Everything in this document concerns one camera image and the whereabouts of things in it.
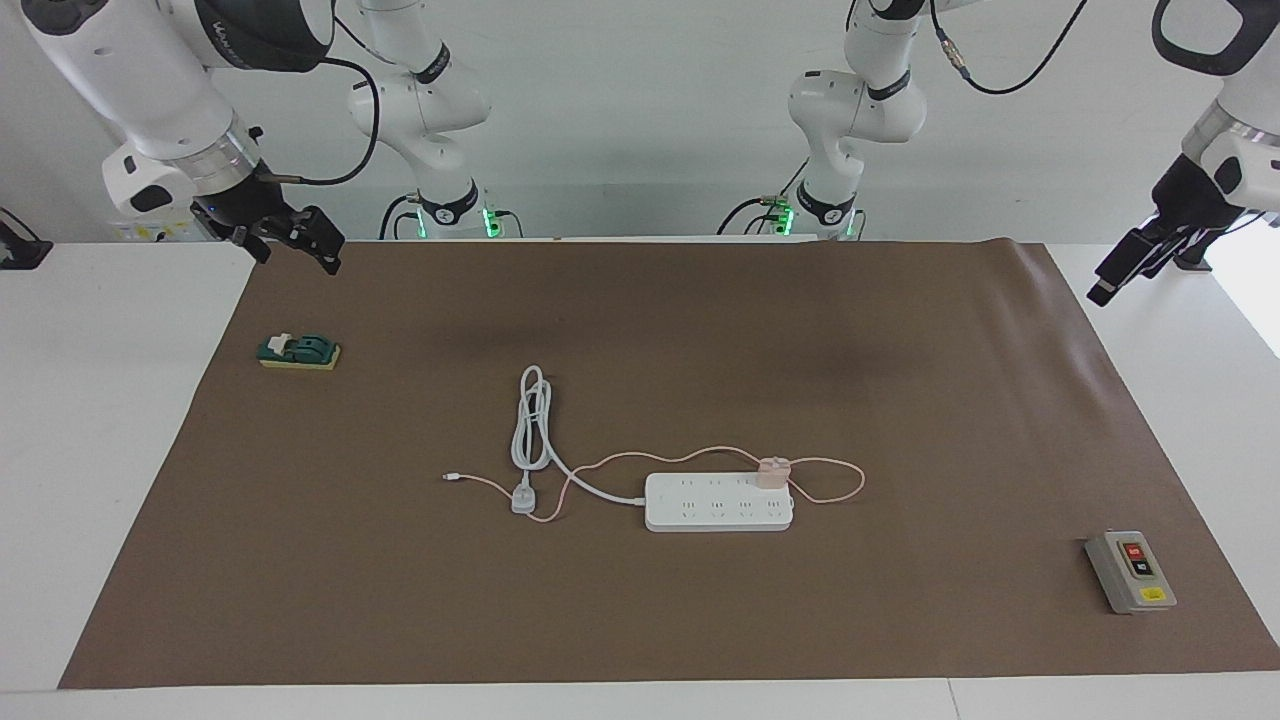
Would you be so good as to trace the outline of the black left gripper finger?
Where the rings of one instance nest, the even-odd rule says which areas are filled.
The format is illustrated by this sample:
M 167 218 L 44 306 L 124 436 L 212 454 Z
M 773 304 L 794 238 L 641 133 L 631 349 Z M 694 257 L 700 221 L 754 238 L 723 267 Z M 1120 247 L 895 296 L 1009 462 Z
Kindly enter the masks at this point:
M 1146 240 L 1171 240 L 1171 227 L 1165 222 L 1147 222 L 1143 227 L 1129 229 L 1094 269 L 1096 281 L 1088 290 L 1089 301 L 1106 306 L 1120 290 L 1142 275 Z
M 1146 255 L 1140 263 L 1142 275 L 1157 275 L 1174 258 L 1192 245 L 1192 240 L 1146 240 Z

